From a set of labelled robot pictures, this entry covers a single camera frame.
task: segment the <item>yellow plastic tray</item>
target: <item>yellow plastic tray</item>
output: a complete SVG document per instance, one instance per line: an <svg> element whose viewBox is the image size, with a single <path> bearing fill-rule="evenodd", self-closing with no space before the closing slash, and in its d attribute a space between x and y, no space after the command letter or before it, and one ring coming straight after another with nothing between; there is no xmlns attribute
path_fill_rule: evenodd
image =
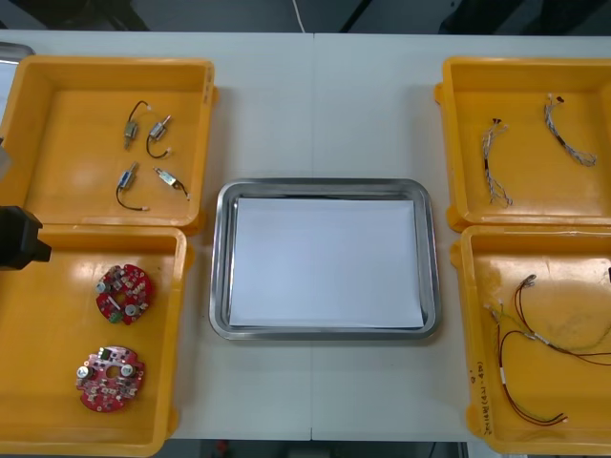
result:
<svg viewBox="0 0 611 458"><path fill-rule="evenodd" d="M150 456L176 428L171 409L187 242L175 228L46 225L51 262L0 272L0 453ZM134 325L111 324L95 284L115 264L153 279ZM101 346L133 349L142 390L122 410L81 404L76 369Z"/></svg>
<svg viewBox="0 0 611 458"><path fill-rule="evenodd" d="M177 226L199 229L201 190L214 92L212 63L195 59L139 59L34 55L18 66L0 134L12 166L0 181L0 205L20 205L43 223ZM123 149L123 130L136 103L137 138ZM151 127L173 118L154 154ZM115 189L132 162L140 168L119 206ZM167 170L191 193L161 181Z"/></svg>
<svg viewBox="0 0 611 458"><path fill-rule="evenodd" d="M451 251L458 270L465 330L473 434L500 453L592 455L611 453L611 367L558 353L515 334L506 341L507 386L518 404L541 416L568 415L568 422L538 427L511 409L502 390L495 320L485 304L503 301L514 319L518 284L537 275L522 296L529 325L550 342L584 347L611 326L611 230L525 226L474 226ZM517 325L501 321L501 338ZM611 351L608 334L592 351ZM611 363L611 357L598 359Z"/></svg>
<svg viewBox="0 0 611 458"><path fill-rule="evenodd" d="M594 167L572 159L543 118L547 95L560 134L598 156ZM611 224L611 60L453 57L435 88L441 104L454 230L472 224ZM509 130L490 153L493 176L514 205L490 203L481 142L492 119Z"/></svg>

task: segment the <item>table surface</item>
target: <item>table surface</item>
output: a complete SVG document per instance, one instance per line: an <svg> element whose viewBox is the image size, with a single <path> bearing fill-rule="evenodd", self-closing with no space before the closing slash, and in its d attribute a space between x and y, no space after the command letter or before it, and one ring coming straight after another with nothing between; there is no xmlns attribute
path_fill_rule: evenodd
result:
<svg viewBox="0 0 611 458"><path fill-rule="evenodd" d="M202 57L221 100L203 205L238 177L412 178L431 194L442 325L422 343L229 342L207 317L213 218L191 238L176 438L469 441L440 115L451 55L611 57L611 38L0 31L37 53Z"/></svg>

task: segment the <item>metal tray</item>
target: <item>metal tray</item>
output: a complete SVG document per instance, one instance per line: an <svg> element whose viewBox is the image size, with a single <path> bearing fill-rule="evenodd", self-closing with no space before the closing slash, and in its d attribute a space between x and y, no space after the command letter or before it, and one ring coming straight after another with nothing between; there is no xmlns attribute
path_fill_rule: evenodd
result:
<svg viewBox="0 0 611 458"><path fill-rule="evenodd" d="M231 290L239 198L341 198L412 200L416 229L420 328L233 326ZM252 340L414 340L430 336L439 325L440 301L429 193L409 179L264 178L226 184L219 193L212 257L210 322L225 339Z"/></svg>

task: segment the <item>circuit board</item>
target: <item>circuit board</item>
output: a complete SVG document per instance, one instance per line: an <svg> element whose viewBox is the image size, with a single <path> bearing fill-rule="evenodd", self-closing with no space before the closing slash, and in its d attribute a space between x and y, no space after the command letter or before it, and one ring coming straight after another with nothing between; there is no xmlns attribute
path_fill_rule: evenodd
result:
<svg viewBox="0 0 611 458"><path fill-rule="evenodd" d="M106 346L76 371L81 402L96 412L114 412L134 399L144 379L144 363L122 346Z"/></svg>
<svg viewBox="0 0 611 458"><path fill-rule="evenodd" d="M95 286L97 308L111 323L135 322L148 308L153 283L146 272L132 264L115 265Z"/></svg>

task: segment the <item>white paper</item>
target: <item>white paper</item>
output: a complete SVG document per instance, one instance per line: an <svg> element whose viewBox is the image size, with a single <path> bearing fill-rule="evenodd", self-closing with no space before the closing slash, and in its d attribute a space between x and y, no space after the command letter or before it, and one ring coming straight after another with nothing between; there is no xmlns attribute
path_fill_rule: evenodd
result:
<svg viewBox="0 0 611 458"><path fill-rule="evenodd" d="M422 327L413 202L241 198L232 325Z"/></svg>

